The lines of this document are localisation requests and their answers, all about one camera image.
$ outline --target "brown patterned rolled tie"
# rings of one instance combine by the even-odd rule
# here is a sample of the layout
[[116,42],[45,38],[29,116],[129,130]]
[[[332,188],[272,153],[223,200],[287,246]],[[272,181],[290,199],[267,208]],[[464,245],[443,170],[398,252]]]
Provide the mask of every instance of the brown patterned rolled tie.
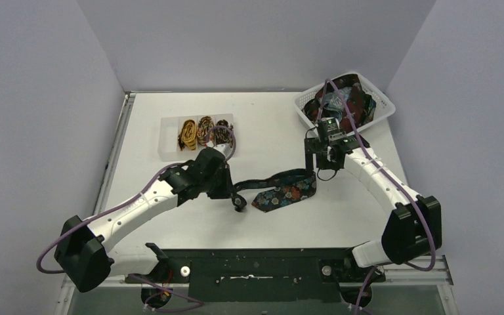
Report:
[[[222,119],[215,124],[217,126],[225,126],[231,130],[233,130],[233,125],[229,125],[229,122],[225,119]],[[231,138],[231,134],[226,129],[216,129],[213,131],[215,136],[215,144],[223,144],[229,143],[230,147],[233,147],[233,140]]]
[[[198,122],[198,144],[201,146],[205,146],[207,143],[205,136],[207,132],[213,128],[213,119],[209,116],[204,116],[200,118],[200,121]],[[213,133],[209,135],[209,140],[213,140]]]
[[196,122],[192,119],[182,124],[182,130],[178,134],[178,148],[182,151],[185,146],[196,150]]

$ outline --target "necktie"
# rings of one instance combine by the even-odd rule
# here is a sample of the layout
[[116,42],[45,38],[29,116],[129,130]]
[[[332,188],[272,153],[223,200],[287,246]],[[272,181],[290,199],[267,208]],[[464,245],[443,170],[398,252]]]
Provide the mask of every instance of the necktie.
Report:
[[182,151],[185,146],[196,150],[196,122],[192,119],[182,124],[182,130],[178,135],[178,148]]
[[260,192],[252,201],[252,205],[261,211],[269,212],[286,205],[291,205],[316,193],[316,174],[306,169],[292,169],[259,180],[245,180],[235,185],[237,192],[245,189],[274,189]]

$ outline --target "wire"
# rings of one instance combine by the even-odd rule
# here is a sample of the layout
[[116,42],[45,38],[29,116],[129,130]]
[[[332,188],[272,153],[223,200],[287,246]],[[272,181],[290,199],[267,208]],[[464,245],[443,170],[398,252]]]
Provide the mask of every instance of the wire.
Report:
[[187,300],[189,302],[195,302],[195,303],[197,303],[197,305],[189,306],[189,307],[185,307],[185,308],[178,308],[176,310],[162,310],[160,308],[154,309],[154,308],[150,307],[149,305],[147,305],[149,300],[153,299],[154,297],[157,297],[158,295],[161,295],[162,292],[160,292],[158,294],[155,294],[155,295],[152,295],[152,296],[148,297],[144,301],[144,304],[147,305],[149,309],[151,309],[151,310],[153,310],[155,312],[159,312],[159,313],[179,313],[179,312],[185,312],[187,310],[193,310],[195,308],[202,307],[205,304],[203,301],[200,301],[200,300],[197,300],[197,299],[195,299],[193,297],[189,297],[189,296],[177,293],[177,292],[175,292],[175,291],[173,291],[171,289],[167,289],[166,287],[162,287],[162,286],[160,286],[160,285],[158,285],[156,283],[153,283],[150,280],[144,279],[144,278],[142,278],[142,277],[140,277],[140,276],[138,276],[136,274],[129,274],[128,276],[131,277],[131,278],[134,278],[134,279],[136,279],[136,280],[138,280],[138,281],[140,281],[140,282],[142,282],[144,284],[148,284],[148,285],[150,285],[150,286],[152,286],[152,287],[154,287],[156,289],[159,289],[162,292],[169,292],[170,294],[176,295],[177,297],[182,297],[183,299],[185,299],[185,300]]
[[304,134],[304,139],[308,138],[308,133],[311,132],[312,130],[314,130],[316,128],[316,126],[313,126],[312,128],[308,129],[306,131],[306,133]]
[[364,282],[362,283],[362,287],[360,287],[360,292],[358,293],[358,296],[356,297],[356,304],[354,305],[354,313],[353,315],[356,315],[358,313],[358,309],[360,308],[360,299],[362,298],[362,294],[364,293],[364,289],[368,285],[368,282],[370,280],[370,277],[372,274],[376,271],[377,267],[374,266],[370,271],[368,272],[368,275],[366,275],[366,278],[364,279]]
[[[341,94],[340,90],[337,88],[337,86],[335,85],[335,83],[331,79],[326,79],[325,83],[324,83],[324,93],[322,94],[322,103],[320,104],[320,110],[318,112],[318,119],[322,116],[322,110],[324,108],[324,100],[326,97],[328,83],[331,85],[331,87],[333,87],[333,90],[339,96],[339,100],[341,101],[341,103],[343,103],[343,107],[345,108],[345,111],[346,111],[346,116],[347,116],[348,120],[350,121],[350,126],[352,127],[352,131],[354,133],[354,136],[356,137],[356,140],[358,141],[358,144],[360,145],[360,148],[361,148],[362,152],[364,153],[364,156],[367,159],[369,159],[374,166],[379,168],[380,172],[383,174],[383,176],[387,177],[387,179],[389,179],[389,181],[391,181],[391,183],[393,183],[393,185],[395,185],[395,187],[397,187],[397,189],[399,189],[399,191],[401,191],[401,193],[403,193],[403,195],[405,195],[407,200],[412,204],[414,211],[418,215],[418,217],[420,219],[420,223],[422,224],[422,227],[424,228],[424,232],[426,232],[426,236],[428,237],[428,242],[430,244],[430,264],[428,265],[428,267],[420,267],[420,266],[417,266],[417,265],[412,264],[410,262],[405,262],[405,264],[407,266],[410,266],[410,267],[417,269],[417,270],[420,270],[420,271],[432,270],[434,268],[434,265],[436,264],[436,244],[434,243],[434,238],[432,237],[432,233],[430,232],[430,228],[428,227],[428,223],[426,222],[426,219],[424,219],[424,216],[422,215],[422,211],[420,211],[420,208],[418,207],[418,205],[416,204],[414,199],[407,193],[407,191],[403,188],[403,186],[401,184],[399,184],[381,165],[379,165],[370,156],[370,154],[366,150],[366,147],[364,146],[364,143],[362,142],[362,139],[360,138],[360,134],[358,133],[358,130],[356,129],[356,126],[354,124],[354,119],[352,118],[352,114],[347,106],[347,102],[345,102],[345,98],[343,97],[343,94]],[[356,300],[354,315],[356,315],[358,312],[358,307],[360,304],[360,295],[362,294],[362,292],[364,291],[364,288],[368,284],[370,276],[374,272],[375,268],[376,267],[373,267],[370,270],[370,272],[366,276],[366,279],[364,280],[364,283],[362,284],[362,288],[360,289],[360,293],[359,293],[358,298]]]
[[333,173],[333,175],[331,177],[329,177],[328,179],[322,179],[320,178],[320,171],[322,169],[318,169],[318,172],[316,173],[316,177],[318,177],[319,180],[321,180],[322,182],[329,182],[330,180],[333,179],[333,177],[335,177],[335,175],[337,175],[337,170],[334,170],[335,172]]
[[233,150],[231,150],[231,153],[227,156],[227,158],[225,159],[225,162],[227,162],[228,160],[230,160],[232,157],[233,157],[233,154],[236,150],[236,138],[234,136],[234,133],[233,133],[233,130],[231,130],[229,127],[225,127],[225,126],[222,126],[222,125],[217,125],[217,126],[214,126],[212,127],[208,132],[207,134],[205,135],[205,143],[208,143],[209,142],[209,135],[211,134],[212,131],[214,131],[215,129],[225,129],[227,130],[230,135],[231,135],[231,140],[233,141]]
[[[173,163],[173,164],[169,164],[169,165],[165,166],[164,168],[160,169],[159,172],[157,172],[154,175],[154,177],[152,177],[152,179],[146,184],[146,186],[144,186],[144,188],[140,191],[140,193],[142,193],[142,194],[145,193],[155,183],[155,181],[159,178],[159,176],[161,176],[161,174],[163,174],[163,172],[165,172],[166,170],[168,170],[172,167],[179,166],[182,164],[183,163]],[[98,215],[95,215],[91,218],[88,218],[88,219],[82,221],[78,225],[76,225],[73,228],[71,228],[70,230],[66,231],[58,239],[56,239],[49,246],[47,246],[47,248],[45,248],[45,250],[43,250],[43,252],[37,258],[37,261],[35,262],[35,267],[40,272],[42,272],[44,274],[61,274],[61,273],[63,273],[64,270],[47,270],[47,269],[43,268],[41,266],[41,262],[43,261],[43,257],[45,257],[45,255],[47,255],[47,253],[49,253],[51,251],[51,249],[53,249],[53,247],[57,246],[57,244],[59,244],[62,240],[64,240],[65,238],[67,238],[68,236],[73,234],[74,232],[78,231],[80,228],[83,228],[84,226],[87,226],[88,224],[92,223],[93,221],[95,221],[99,218],[105,217],[106,215],[109,215],[115,211],[118,211],[118,210],[123,209],[124,207],[130,205],[132,202],[136,201],[141,196],[140,193],[138,193],[134,197],[128,199],[127,201],[121,203],[120,205],[117,205],[117,206],[115,206],[105,212],[101,212]]]

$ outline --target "patterned necktie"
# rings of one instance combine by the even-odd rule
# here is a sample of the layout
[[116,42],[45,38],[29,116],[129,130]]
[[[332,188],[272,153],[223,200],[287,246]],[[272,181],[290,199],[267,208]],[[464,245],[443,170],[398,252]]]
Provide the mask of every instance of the patterned necktie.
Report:
[[238,182],[234,186],[237,192],[245,189],[274,187],[274,189],[257,194],[252,201],[254,207],[269,212],[312,197],[316,193],[316,174],[306,169],[292,169],[263,180],[252,179]]

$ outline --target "yellow rolled tie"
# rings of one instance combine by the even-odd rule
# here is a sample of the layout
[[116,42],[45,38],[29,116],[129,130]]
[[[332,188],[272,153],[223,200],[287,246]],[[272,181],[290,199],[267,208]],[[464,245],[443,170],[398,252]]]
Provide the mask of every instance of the yellow rolled tie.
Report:
[[182,130],[178,134],[178,147],[182,151],[185,146],[190,150],[196,150],[196,122],[192,119],[182,124]]

